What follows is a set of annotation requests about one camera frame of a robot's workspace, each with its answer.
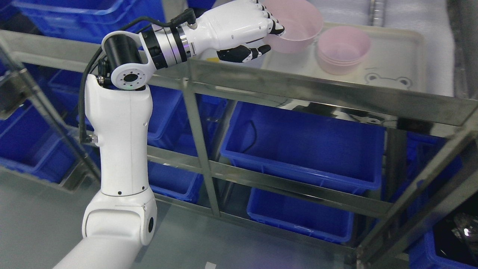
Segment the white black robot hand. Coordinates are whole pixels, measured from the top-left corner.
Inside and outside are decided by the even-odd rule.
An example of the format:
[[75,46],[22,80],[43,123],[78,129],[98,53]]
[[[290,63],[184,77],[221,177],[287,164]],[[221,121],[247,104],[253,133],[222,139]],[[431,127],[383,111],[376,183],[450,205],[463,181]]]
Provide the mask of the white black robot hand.
[[191,54],[214,49],[220,60],[234,63],[249,62],[271,50],[267,44],[258,48],[246,44],[285,32],[285,27],[258,0],[234,0],[214,7],[196,19],[196,24],[195,29],[183,27]]

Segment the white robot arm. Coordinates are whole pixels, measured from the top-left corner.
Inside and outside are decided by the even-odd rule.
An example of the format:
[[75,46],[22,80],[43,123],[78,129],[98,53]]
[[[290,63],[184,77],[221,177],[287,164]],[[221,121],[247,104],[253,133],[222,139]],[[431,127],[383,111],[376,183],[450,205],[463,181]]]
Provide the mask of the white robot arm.
[[148,82],[154,72],[185,62],[190,49],[180,26],[141,34],[116,31],[102,49],[111,64],[108,89],[89,70],[82,78],[84,112],[99,147],[101,186],[88,204],[82,240],[56,269],[128,269],[150,244],[157,205],[148,182],[147,133],[152,115]]

